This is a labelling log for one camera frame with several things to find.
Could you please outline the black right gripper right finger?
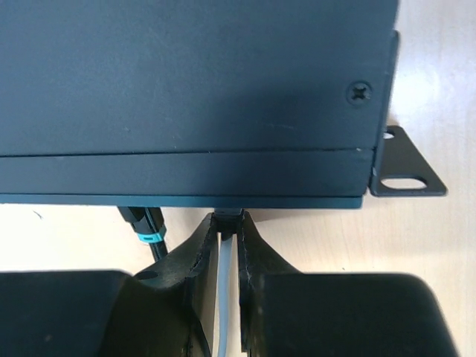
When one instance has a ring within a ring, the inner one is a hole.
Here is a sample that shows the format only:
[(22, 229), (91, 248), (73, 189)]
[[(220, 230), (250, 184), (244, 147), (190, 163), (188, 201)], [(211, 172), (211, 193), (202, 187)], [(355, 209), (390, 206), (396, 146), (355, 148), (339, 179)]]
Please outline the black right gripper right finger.
[(310, 274), (237, 226), (241, 347), (248, 356), (455, 356), (428, 285), (410, 274)]

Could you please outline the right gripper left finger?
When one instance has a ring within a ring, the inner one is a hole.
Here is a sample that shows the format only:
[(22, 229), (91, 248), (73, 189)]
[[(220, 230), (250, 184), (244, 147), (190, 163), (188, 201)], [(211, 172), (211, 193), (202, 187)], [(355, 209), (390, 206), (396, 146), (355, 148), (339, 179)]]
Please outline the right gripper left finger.
[(209, 356), (217, 222), (136, 275), (32, 271), (1, 275), (3, 356)]

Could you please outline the teal network switch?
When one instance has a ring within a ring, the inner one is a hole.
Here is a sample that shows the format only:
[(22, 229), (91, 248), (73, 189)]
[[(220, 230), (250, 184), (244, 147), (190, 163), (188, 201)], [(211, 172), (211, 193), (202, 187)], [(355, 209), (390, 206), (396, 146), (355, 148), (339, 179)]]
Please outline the teal network switch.
[(1, 201), (442, 196), (387, 126), (397, 1), (3, 1)]

